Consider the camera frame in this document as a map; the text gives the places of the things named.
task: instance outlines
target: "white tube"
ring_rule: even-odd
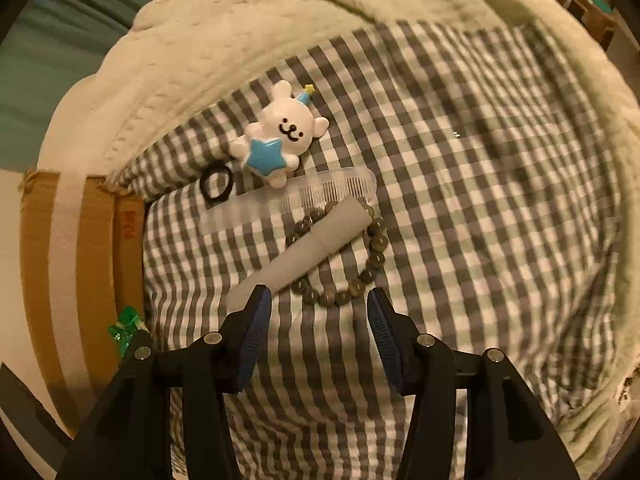
[[[347,196],[300,240],[232,288],[226,295],[226,308],[229,312],[242,310],[256,285],[266,285],[275,295],[337,253],[361,234],[371,220],[366,209],[353,196]]]

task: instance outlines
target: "white bear figurine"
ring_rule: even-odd
[[[285,172],[298,167],[299,155],[329,127],[327,118],[315,118],[306,106],[313,92],[313,86],[307,85],[294,99],[291,85],[278,81],[271,89],[271,103],[260,112],[257,123],[249,124],[244,135],[231,142],[229,153],[271,186],[283,187]]]

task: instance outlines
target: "gray gingham sheet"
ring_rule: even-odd
[[[221,158],[233,194],[261,185],[229,142],[286,79],[315,85],[328,134],[295,175],[364,165],[390,247],[375,281],[422,332],[452,348],[496,346],[553,422],[580,410],[612,362],[620,192],[603,131],[540,25],[462,32],[375,25],[284,60],[166,134],[121,177],[149,203],[144,237],[150,325],[161,349],[189,345],[226,316],[225,294],[285,249],[302,212],[203,236],[197,178]],[[340,288],[367,257],[361,239],[310,273]],[[463,473],[458,399],[452,476]],[[392,478],[412,398],[388,386],[362,298],[303,306],[273,298],[252,384],[227,397],[242,474]],[[172,397],[174,464],[184,469],[180,395]]]

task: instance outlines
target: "screw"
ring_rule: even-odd
[[[204,342],[208,345],[217,345],[220,341],[222,341],[220,332],[209,332],[204,336]]]
[[[151,348],[149,348],[148,346],[141,346],[140,348],[136,348],[136,351],[133,355],[136,359],[144,361],[151,355]]]
[[[431,334],[420,334],[416,341],[418,345],[426,346],[427,348],[436,344],[436,338]]]
[[[499,363],[500,361],[502,361],[504,359],[504,354],[498,350],[497,348],[491,348],[487,353],[486,356],[493,361],[494,363]]]

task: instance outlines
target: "bed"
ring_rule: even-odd
[[[633,154],[640,117],[620,74],[555,1],[155,0],[138,13],[100,70],[62,99],[38,167],[79,176],[110,174],[114,182],[132,184],[149,150],[158,150],[163,139],[185,131],[201,110],[229,99],[283,59],[328,38],[396,20],[439,22],[467,32],[537,23],[557,43],[599,117],[620,183],[625,240],[616,274],[615,352],[596,394],[559,426],[581,476],[588,478],[602,466],[624,422],[618,401],[638,362],[638,335],[632,329],[640,317],[633,301],[638,284],[631,269],[638,258],[640,168]],[[137,178],[144,182],[144,176]],[[138,190],[150,201],[157,198],[140,184]],[[185,343],[179,337],[171,344]]]

